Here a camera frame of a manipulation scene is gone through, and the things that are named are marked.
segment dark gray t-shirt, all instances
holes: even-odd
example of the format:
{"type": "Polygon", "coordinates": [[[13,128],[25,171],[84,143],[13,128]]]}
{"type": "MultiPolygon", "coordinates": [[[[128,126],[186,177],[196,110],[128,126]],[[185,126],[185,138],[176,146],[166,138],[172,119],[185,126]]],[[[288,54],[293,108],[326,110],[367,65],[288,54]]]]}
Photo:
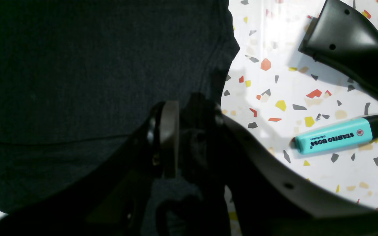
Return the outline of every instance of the dark gray t-shirt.
{"type": "Polygon", "coordinates": [[[0,210],[87,175],[159,101],[219,102],[238,49],[224,0],[0,0],[0,210]]]}

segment stabilo boss highlighter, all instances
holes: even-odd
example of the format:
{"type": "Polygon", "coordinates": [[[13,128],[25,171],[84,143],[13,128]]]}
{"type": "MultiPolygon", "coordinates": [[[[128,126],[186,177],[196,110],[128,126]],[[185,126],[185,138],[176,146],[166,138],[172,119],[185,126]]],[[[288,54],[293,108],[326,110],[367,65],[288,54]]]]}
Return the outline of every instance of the stabilo boss highlighter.
{"type": "Polygon", "coordinates": [[[378,115],[346,121],[295,137],[298,151],[309,154],[357,145],[378,138],[378,115]]]}

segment dark fabric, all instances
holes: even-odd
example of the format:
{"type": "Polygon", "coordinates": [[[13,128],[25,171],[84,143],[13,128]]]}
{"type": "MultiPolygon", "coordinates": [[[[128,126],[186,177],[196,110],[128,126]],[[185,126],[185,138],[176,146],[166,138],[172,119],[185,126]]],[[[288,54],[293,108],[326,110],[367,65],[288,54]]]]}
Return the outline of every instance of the dark fabric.
{"type": "MultiPolygon", "coordinates": [[[[147,193],[151,190],[151,197],[146,206],[144,205],[145,211],[140,209],[136,212],[136,215],[144,216],[142,226],[135,228],[141,235],[230,235],[229,218],[223,198],[224,183],[217,175],[217,170],[221,170],[216,169],[216,164],[222,159],[216,155],[222,157],[222,154],[219,154],[213,145],[216,139],[211,139],[211,134],[217,133],[211,133],[211,129],[216,126],[216,118],[213,115],[216,104],[208,103],[202,98],[203,96],[199,95],[191,97],[190,106],[180,115],[178,176],[173,179],[157,178],[149,184],[144,184],[144,181],[134,182],[124,190],[132,192],[139,188],[147,193]],[[190,112],[194,105],[198,109],[190,112]]],[[[109,194],[115,185],[123,186],[124,182],[119,181],[122,168],[126,170],[133,165],[132,163],[137,163],[137,166],[141,167],[147,161],[151,168],[150,148],[139,142],[145,139],[146,128],[138,130],[128,138],[129,142],[126,142],[121,150],[98,167],[96,172],[86,176],[84,182],[79,181],[55,197],[22,208],[2,219],[0,236],[16,233],[52,235],[59,231],[63,231],[64,234],[73,231],[84,235],[111,235],[112,231],[118,233],[123,221],[97,227],[85,224],[83,218],[86,218],[85,216],[97,205],[107,204],[108,208],[115,211],[114,209],[120,209],[119,205],[126,202],[122,191],[114,191],[113,198],[109,194]],[[122,158],[124,153],[128,154],[126,159],[122,158]],[[59,211],[64,214],[62,219],[58,219],[59,211]]],[[[116,214],[123,213],[127,214],[105,210],[101,215],[110,215],[112,219],[116,219],[116,214]]]]}
{"type": "Polygon", "coordinates": [[[225,0],[0,0],[0,210],[90,173],[159,101],[219,102],[238,49],[225,0]]]}

